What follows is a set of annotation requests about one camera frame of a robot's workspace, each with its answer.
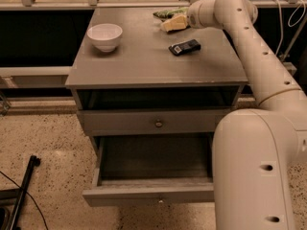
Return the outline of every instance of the gray tabletop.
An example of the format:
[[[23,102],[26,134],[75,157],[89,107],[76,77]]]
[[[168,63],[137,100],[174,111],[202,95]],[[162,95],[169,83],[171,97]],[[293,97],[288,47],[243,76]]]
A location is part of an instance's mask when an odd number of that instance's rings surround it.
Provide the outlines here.
[[[248,82],[223,31],[206,28],[165,33],[153,12],[164,8],[99,8],[90,26],[114,23],[123,28],[120,45],[103,53],[84,36],[68,76],[68,88],[228,85]],[[176,57],[168,47],[196,39],[201,50]]]

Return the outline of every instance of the black cable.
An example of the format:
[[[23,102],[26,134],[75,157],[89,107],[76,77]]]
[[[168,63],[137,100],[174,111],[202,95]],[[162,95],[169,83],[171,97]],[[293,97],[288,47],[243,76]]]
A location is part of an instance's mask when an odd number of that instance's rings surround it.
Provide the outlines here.
[[[0,171],[0,173],[1,173],[4,177],[6,177],[9,181],[11,181],[13,184],[15,184],[18,188],[20,188],[21,190],[24,190],[24,189],[21,188],[16,182],[14,182],[12,179],[10,179],[6,174],[4,174],[4,173],[1,172],[1,171]],[[31,200],[34,202],[34,204],[35,204],[37,210],[39,211],[39,213],[40,213],[40,215],[41,215],[41,217],[42,217],[42,219],[43,219],[43,221],[44,221],[45,227],[46,227],[46,229],[48,230],[49,228],[48,228],[48,226],[47,226],[46,219],[45,219],[44,215],[42,214],[40,208],[38,207],[38,204],[36,203],[35,199],[34,199],[34,198],[32,197],[32,195],[30,195],[27,191],[26,191],[26,194],[27,194],[27,195],[31,198]]]

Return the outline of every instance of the white cable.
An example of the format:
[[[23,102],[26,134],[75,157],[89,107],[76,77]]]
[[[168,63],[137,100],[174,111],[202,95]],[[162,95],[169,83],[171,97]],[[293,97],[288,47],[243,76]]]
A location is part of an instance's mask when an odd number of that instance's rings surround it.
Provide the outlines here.
[[[277,47],[277,50],[275,52],[275,55],[277,56],[281,43],[284,40],[284,27],[283,27],[283,22],[282,22],[282,11],[281,11],[281,5],[279,3],[279,0],[273,0],[278,4],[278,9],[279,9],[279,24],[280,24],[280,41],[279,41],[279,45]]]
[[[305,13],[306,13],[306,4],[305,4],[305,2],[303,1],[303,0],[299,0],[300,2],[301,2],[301,4],[299,4],[299,6],[296,8],[296,10],[291,14],[291,16],[290,16],[290,18],[289,18],[289,20],[288,20],[288,26],[289,27],[293,27],[293,26],[295,26],[302,18],[303,18],[303,16],[305,15]],[[304,7],[304,11],[303,11],[303,13],[302,13],[302,15],[299,17],[299,19],[296,21],[296,23],[294,23],[294,24],[290,24],[290,22],[291,22],[291,20],[292,20],[292,17],[295,15],[295,13],[297,12],[297,10],[301,7],[301,5],[303,5],[303,7]]]

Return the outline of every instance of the closed drawer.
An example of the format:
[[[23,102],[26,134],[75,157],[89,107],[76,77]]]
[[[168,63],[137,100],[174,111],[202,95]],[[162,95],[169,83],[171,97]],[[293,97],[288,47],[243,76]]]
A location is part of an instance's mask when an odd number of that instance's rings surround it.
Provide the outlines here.
[[[88,136],[214,131],[229,109],[80,111]]]
[[[102,138],[90,206],[214,201],[206,134]]]

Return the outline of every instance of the black stand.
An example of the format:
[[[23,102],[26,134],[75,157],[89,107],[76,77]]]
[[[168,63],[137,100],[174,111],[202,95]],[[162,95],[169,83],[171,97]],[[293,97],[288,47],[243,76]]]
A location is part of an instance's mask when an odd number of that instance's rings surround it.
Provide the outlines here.
[[[25,172],[22,184],[20,188],[17,189],[8,189],[8,190],[2,190],[0,191],[0,200],[8,200],[8,199],[13,199],[16,198],[16,201],[14,203],[14,207],[12,210],[12,215],[9,218],[9,222],[4,222],[4,224],[7,224],[6,226],[0,226],[1,230],[6,229],[6,230],[16,230],[20,229],[16,225],[18,223],[19,215],[21,212],[21,208],[23,206],[23,202],[25,199],[25,195],[27,194],[28,186],[30,184],[30,179],[32,172],[34,170],[35,166],[40,165],[40,159],[37,158],[36,156],[31,156],[27,171]]]

